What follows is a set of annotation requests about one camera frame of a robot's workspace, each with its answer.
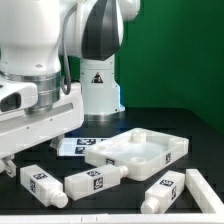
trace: green background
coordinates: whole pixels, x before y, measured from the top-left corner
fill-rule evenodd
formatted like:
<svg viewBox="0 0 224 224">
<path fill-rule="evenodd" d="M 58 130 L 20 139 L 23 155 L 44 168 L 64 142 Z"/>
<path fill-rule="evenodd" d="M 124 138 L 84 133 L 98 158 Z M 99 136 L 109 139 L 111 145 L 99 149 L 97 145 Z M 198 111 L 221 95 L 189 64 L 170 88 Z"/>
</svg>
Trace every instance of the green background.
<svg viewBox="0 0 224 224">
<path fill-rule="evenodd" d="M 122 104 L 186 108 L 224 135 L 224 0 L 141 2 L 116 55 Z"/>
</svg>

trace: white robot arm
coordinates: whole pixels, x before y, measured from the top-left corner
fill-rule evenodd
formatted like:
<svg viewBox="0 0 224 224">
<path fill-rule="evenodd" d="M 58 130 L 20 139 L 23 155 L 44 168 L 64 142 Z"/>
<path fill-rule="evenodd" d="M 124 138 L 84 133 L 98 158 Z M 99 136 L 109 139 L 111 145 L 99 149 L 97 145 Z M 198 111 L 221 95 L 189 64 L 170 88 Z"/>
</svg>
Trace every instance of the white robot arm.
<svg viewBox="0 0 224 224">
<path fill-rule="evenodd" d="M 120 47 L 123 21 L 140 0 L 0 1 L 0 159 L 81 126 L 81 86 L 60 91 L 59 52 L 63 23 L 68 55 L 105 60 Z"/>
<path fill-rule="evenodd" d="M 62 21 L 71 5 L 61 7 Z M 68 21 L 66 49 L 70 56 L 81 58 L 80 82 L 88 118 L 108 119 L 124 110 L 114 80 L 114 54 L 122 44 L 123 22 L 133 20 L 139 10 L 140 0 L 80 1 Z"/>
</svg>

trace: black tabletop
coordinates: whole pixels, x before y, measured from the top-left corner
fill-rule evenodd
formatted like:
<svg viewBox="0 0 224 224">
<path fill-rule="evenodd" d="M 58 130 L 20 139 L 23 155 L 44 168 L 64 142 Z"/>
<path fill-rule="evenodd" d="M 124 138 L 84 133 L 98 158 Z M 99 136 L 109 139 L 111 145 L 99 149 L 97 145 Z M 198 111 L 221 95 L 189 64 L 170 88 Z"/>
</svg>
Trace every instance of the black tabletop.
<svg viewBox="0 0 224 224">
<path fill-rule="evenodd" d="M 144 128 L 188 138 L 189 153 L 144 182 L 128 178 L 121 185 L 72 201 L 63 209 L 45 207 L 20 184 L 19 168 L 37 164 L 56 179 L 93 168 L 83 157 L 57 157 L 50 141 L 16 154 L 17 177 L 0 174 L 0 215 L 35 214 L 140 214 L 145 191 L 165 172 L 185 173 L 198 169 L 217 195 L 224 201 L 224 137 L 203 122 L 198 116 L 184 109 L 127 108 L 124 116 L 110 121 L 86 120 L 81 128 L 67 137 L 109 138 L 133 128 Z M 200 212 L 188 189 L 168 209 L 167 213 Z"/>
</svg>

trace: black cable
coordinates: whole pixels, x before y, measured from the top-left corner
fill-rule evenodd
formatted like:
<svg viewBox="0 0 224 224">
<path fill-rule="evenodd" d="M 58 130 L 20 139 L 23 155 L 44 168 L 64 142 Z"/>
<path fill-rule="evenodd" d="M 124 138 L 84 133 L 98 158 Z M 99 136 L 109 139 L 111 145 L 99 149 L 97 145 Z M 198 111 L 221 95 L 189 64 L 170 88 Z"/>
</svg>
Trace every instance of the black cable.
<svg viewBox="0 0 224 224">
<path fill-rule="evenodd" d="M 64 59 L 65 77 L 61 77 L 61 89 L 65 95 L 69 95 L 71 92 L 71 73 L 70 73 L 70 66 L 69 66 L 68 54 L 66 49 L 66 30 L 67 30 L 69 18 L 73 14 L 73 12 L 75 12 L 76 10 L 77 10 L 77 3 L 67 13 L 64 19 L 63 28 L 62 28 L 62 52 L 63 52 L 63 59 Z"/>
</svg>

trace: plastic container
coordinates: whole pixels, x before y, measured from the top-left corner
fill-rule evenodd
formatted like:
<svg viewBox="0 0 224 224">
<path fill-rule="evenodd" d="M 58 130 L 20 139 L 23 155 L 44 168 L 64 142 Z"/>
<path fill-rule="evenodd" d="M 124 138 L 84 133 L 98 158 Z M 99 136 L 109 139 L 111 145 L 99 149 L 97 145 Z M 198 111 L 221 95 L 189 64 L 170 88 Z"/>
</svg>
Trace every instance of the plastic container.
<svg viewBox="0 0 224 224">
<path fill-rule="evenodd" d="M 189 140 L 135 128 L 97 143 L 85 151 L 93 166 L 126 166 L 128 178 L 144 181 L 188 153 Z"/>
<path fill-rule="evenodd" d="M 106 165 L 65 178 L 65 193 L 73 200 L 95 194 L 120 184 L 127 167 Z"/>
<path fill-rule="evenodd" d="M 143 214 L 163 214 L 184 190 L 185 174 L 168 171 L 145 193 Z"/>
<path fill-rule="evenodd" d="M 46 207 L 54 205 L 63 208 L 68 203 L 63 185 L 37 165 L 21 168 L 20 181 Z"/>
</svg>

